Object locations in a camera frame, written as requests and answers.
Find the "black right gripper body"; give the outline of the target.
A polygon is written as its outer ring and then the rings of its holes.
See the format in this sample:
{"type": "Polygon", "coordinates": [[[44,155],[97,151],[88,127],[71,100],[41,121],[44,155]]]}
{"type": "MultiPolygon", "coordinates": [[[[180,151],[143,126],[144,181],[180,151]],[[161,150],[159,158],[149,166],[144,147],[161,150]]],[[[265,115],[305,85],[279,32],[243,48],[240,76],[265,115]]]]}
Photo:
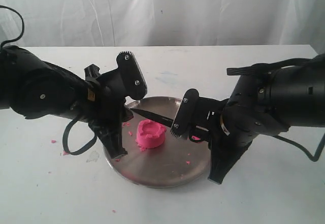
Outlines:
{"type": "Polygon", "coordinates": [[[212,158],[240,156],[258,135],[276,136],[289,125],[271,103],[271,76],[241,76],[230,98],[218,101],[189,90],[191,123],[208,130],[212,158]]]}

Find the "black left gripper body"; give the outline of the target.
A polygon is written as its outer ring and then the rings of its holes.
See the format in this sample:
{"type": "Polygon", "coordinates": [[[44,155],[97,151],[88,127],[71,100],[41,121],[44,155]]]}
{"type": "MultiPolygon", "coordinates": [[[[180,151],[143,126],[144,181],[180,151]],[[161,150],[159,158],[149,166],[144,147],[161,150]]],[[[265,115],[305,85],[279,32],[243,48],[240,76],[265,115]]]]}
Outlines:
{"type": "Polygon", "coordinates": [[[97,122],[112,128],[112,124],[124,124],[133,119],[133,113],[125,105],[128,96],[119,69],[100,73],[100,68],[90,65],[84,69],[86,95],[70,105],[69,118],[81,114],[83,122],[97,122]]]}

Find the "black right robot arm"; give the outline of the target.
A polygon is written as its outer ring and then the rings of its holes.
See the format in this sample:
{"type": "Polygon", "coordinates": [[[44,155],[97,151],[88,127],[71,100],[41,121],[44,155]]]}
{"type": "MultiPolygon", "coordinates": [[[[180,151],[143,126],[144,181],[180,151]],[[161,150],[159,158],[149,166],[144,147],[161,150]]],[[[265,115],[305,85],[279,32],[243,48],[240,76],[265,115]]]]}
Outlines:
{"type": "Polygon", "coordinates": [[[222,183],[258,135],[280,138],[292,126],[324,127],[324,55],[228,68],[239,80],[228,99],[189,89],[171,126],[174,137],[206,141],[209,179],[222,183]]]}

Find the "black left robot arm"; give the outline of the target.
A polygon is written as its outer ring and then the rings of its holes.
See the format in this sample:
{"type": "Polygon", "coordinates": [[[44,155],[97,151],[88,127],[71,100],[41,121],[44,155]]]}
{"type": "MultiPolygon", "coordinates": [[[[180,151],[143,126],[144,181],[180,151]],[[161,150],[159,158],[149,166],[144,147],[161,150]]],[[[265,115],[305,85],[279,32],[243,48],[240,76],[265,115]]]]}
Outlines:
{"type": "Polygon", "coordinates": [[[94,137],[73,152],[80,155],[100,140],[113,159],[127,154],[122,145],[122,124],[133,114],[126,98],[140,100],[147,85],[132,52],[120,52],[117,68],[100,73],[96,65],[85,68],[85,78],[43,61],[26,49],[1,50],[1,108],[12,109],[26,119],[55,115],[70,119],[62,145],[69,152],[68,137],[79,121],[88,124],[94,137]]]}

